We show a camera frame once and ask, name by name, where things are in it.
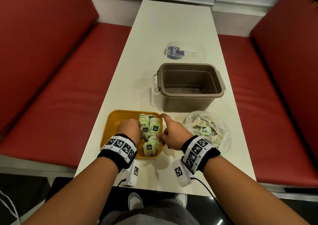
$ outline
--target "red backrest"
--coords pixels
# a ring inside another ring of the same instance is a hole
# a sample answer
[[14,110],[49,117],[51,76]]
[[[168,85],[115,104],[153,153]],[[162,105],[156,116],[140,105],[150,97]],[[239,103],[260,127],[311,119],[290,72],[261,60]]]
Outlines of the red backrest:
[[318,160],[318,7],[279,0],[252,36]]
[[0,134],[98,18],[91,0],[0,0]]

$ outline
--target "white sneaker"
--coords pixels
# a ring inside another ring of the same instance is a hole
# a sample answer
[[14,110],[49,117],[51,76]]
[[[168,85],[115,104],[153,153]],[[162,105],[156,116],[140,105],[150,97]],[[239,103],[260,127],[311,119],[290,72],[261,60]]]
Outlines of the white sneaker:
[[142,199],[137,193],[133,192],[129,195],[128,208],[129,208],[129,211],[133,209],[137,209],[137,208],[143,208]]
[[188,196],[186,194],[176,194],[174,199],[183,207],[187,207]]

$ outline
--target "wristband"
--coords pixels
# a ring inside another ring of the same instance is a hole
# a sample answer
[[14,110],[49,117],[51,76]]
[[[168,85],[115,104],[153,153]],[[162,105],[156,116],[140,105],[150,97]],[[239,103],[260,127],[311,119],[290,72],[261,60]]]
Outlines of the wristband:
[[181,150],[184,153],[181,160],[192,174],[196,171],[203,172],[208,160],[221,154],[205,136],[197,135],[188,139]]
[[112,136],[100,151],[97,157],[111,159],[118,167],[118,173],[128,169],[137,155],[134,142],[125,134]]

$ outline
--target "hand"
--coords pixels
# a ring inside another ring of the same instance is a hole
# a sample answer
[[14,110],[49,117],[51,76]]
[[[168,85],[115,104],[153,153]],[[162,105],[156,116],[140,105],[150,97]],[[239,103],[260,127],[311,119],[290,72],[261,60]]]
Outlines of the hand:
[[167,114],[160,115],[166,122],[167,128],[163,134],[158,135],[157,138],[162,141],[162,145],[167,144],[168,148],[180,151],[183,144],[191,137],[191,134],[180,122],[174,121]]
[[133,140],[137,146],[141,137],[141,123],[137,119],[123,120],[117,127],[116,134],[125,134]]

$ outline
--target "forearm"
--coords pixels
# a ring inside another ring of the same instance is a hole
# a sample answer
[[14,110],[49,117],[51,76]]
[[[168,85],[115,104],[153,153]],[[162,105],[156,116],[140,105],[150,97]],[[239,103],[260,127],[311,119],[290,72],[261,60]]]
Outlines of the forearm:
[[308,224],[285,203],[222,156],[209,159],[203,172],[234,224]]
[[24,224],[96,224],[117,174],[112,160],[97,158]]

